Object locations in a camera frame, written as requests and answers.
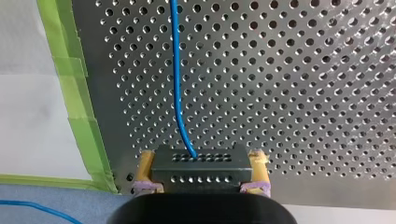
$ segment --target perforated metal block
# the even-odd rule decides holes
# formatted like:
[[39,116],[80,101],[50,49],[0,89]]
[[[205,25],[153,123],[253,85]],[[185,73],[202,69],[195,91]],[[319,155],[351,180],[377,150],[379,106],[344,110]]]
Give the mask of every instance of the perforated metal block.
[[[263,148],[281,203],[396,208],[394,1],[179,0],[178,11],[184,119],[198,150]],[[74,12],[127,193],[141,149],[183,147],[169,5],[76,0]]]
[[252,168],[244,146],[232,149],[201,149],[192,158],[184,149],[160,146],[151,165],[151,180],[163,183],[165,192],[239,192],[251,180]]

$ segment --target blue cable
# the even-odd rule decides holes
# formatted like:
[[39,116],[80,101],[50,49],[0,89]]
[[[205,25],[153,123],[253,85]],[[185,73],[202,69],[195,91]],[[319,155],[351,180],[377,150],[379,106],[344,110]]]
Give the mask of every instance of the blue cable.
[[180,97],[180,55],[178,49],[178,18],[177,18],[177,0],[171,0],[171,21],[172,21],[172,37],[173,37],[173,53],[174,53],[174,95],[175,95],[175,113],[177,126],[180,131],[181,138],[183,139],[184,145],[193,158],[197,157],[197,153],[194,150],[189,135],[184,127],[183,118],[181,116],[181,97]]
[[38,203],[31,203],[31,202],[23,202],[23,201],[8,201],[8,200],[0,200],[0,204],[3,205],[15,205],[15,206],[26,206],[26,207],[33,207],[35,209],[41,210],[43,212],[46,213],[50,213],[56,217],[61,217],[63,219],[66,219],[67,221],[74,223],[74,224],[82,224],[82,222],[79,222],[78,220],[76,220],[73,217],[70,217],[69,215],[62,213],[62,212],[58,212],[56,210],[53,210],[51,208],[48,207],[44,207],[43,205],[40,205]]

